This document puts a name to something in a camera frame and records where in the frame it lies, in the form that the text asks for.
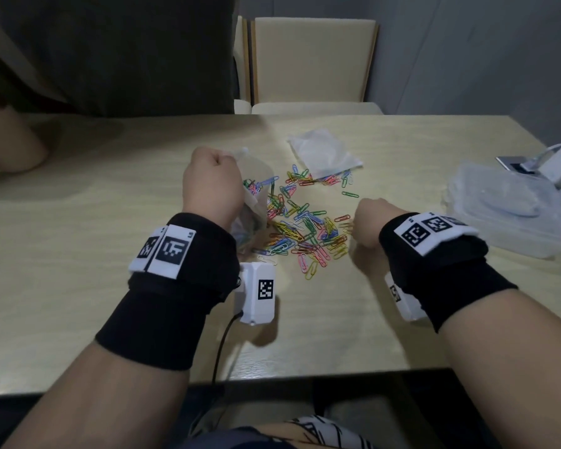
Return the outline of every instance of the light wood tabletop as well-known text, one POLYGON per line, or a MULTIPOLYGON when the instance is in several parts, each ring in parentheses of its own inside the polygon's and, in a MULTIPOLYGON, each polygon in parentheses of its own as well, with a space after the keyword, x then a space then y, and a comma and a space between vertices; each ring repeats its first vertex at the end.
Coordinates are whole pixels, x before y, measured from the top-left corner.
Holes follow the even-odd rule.
MULTIPOLYGON (((215 115, 94 120, 34 115, 53 149, 41 167, 0 174, 0 394, 45 391, 127 291, 127 266, 151 231, 181 208, 192 150, 248 147, 281 177, 296 163, 286 138, 328 128, 364 162, 353 184, 300 187, 293 199, 335 218, 361 197, 439 210, 458 164, 499 165, 542 144, 509 117, 215 115)), ((352 374, 446 366, 429 323, 406 323, 378 254, 354 249, 305 280, 297 257, 276 258, 278 307, 269 325, 236 323, 219 377, 352 374)), ((489 262, 561 316, 561 255, 537 260, 491 249, 489 262)), ((208 317, 191 372, 208 381, 233 297, 208 317)))

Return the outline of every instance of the clear plastic container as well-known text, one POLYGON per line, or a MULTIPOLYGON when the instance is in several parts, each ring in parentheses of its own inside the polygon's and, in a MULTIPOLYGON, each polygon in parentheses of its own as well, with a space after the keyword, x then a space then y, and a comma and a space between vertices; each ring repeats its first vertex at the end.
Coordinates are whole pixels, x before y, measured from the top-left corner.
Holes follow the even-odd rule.
POLYGON ((561 195, 545 178, 464 163, 444 202, 489 245, 537 258, 561 252, 561 195))

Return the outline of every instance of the black and white square marker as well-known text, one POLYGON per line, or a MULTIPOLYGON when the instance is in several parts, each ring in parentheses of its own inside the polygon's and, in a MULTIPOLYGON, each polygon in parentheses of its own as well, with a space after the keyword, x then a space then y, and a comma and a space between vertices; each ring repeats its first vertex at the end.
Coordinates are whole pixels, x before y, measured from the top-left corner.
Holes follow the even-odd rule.
POLYGON ((467 226, 467 224, 464 224, 461 220, 456 219, 454 217, 450 217, 448 215, 444 215, 441 216, 443 219, 448 220, 449 222, 451 222, 453 225, 462 225, 462 226, 467 226))
POLYGON ((139 255, 137 256, 137 258, 148 258, 159 239, 159 236, 150 236, 148 238, 148 241, 143 244, 143 247, 139 251, 139 255))
POLYGON ((406 241, 410 246, 414 248, 428 236, 430 236, 430 232, 418 223, 415 223, 414 225, 409 227, 407 231, 401 235, 404 241, 406 241))
POLYGON ((391 285, 389 287, 389 290, 391 291, 391 294, 393 295, 393 299, 395 300, 395 302, 401 301, 401 296, 399 295, 399 292, 396 291, 396 286, 391 285))
POLYGON ((166 263, 180 264, 183 261, 183 256, 187 251, 189 243, 183 239, 173 238, 172 236, 165 236, 162 241, 162 248, 156 254, 156 260, 166 263))
POLYGON ((274 280, 260 279, 258 281, 258 299, 272 299, 274 280))
POLYGON ((422 223, 430 228, 434 233, 439 233, 444 230, 449 230, 453 226, 441 217, 435 216, 430 219, 423 220, 422 223))

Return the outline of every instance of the person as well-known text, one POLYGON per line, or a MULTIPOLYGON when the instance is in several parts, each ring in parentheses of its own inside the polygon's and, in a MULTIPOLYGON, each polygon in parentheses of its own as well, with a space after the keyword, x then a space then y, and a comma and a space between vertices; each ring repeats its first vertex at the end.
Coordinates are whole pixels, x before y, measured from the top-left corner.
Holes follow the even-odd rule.
MULTIPOLYGON (((129 292, 96 340, 39 400, 4 448, 148 448, 164 443, 187 391, 206 315, 225 298, 219 290, 227 287, 227 278, 238 272, 228 234, 243 205, 234 159, 221 151, 196 149, 184 173, 182 195, 182 212, 170 223, 195 227, 193 242, 198 244, 187 249, 177 279, 134 273, 129 292), (198 240, 198 235, 207 239, 198 240), (198 249, 199 243, 214 246, 214 251, 198 249), (216 275, 203 275, 215 282, 211 286, 195 276, 196 268, 206 268, 208 262, 216 263, 216 275)), ((418 265, 417 271, 404 273, 413 257, 385 229, 411 214, 383 199, 363 199, 353 237, 368 249, 384 248, 396 282, 404 285, 401 276, 408 278, 406 289, 419 298, 452 368, 502 445, 561 448, 561 319, 518 291, 483 256, 455 261, 451 252, 459 250, 461 259, 474 250, 462 239, 483 243, 473 236, 434 249, 442 250, 442 257, 433 260, 439 268, 418 265)), ((340 444, 315 437, 332 425, 321 419, 312 427, 296 420, 220 430, 184 447, 363 447, 363 440, 347 429, 341 429, 340 444)))

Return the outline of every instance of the translucent plastic bag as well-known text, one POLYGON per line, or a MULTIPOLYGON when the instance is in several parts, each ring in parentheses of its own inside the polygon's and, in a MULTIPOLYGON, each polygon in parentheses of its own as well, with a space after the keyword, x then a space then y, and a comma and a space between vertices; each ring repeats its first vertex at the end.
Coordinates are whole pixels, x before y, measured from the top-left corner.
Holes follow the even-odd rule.
POLYGON ((328 129, 316 129, 298 136, 289 136, 293 151, 309 169, 314 180, 335 175, 363 162, 345 149, 343 142, 335 138, 328 129))
MULTIPOLYGON (((249 153, 247 148, 233 153, 243 180, 262 182, 269 180, 274 173, 272 169, 261 160, 249 153)), ((239 217, 231 225, 231 235, 237 242, 237 251, 244 253, 251 246, 255 234, 266 228, 267 200, 270 185, 264 185, 260 191, 253 195, 247 188, 245 190, 245 204, 239 217)))

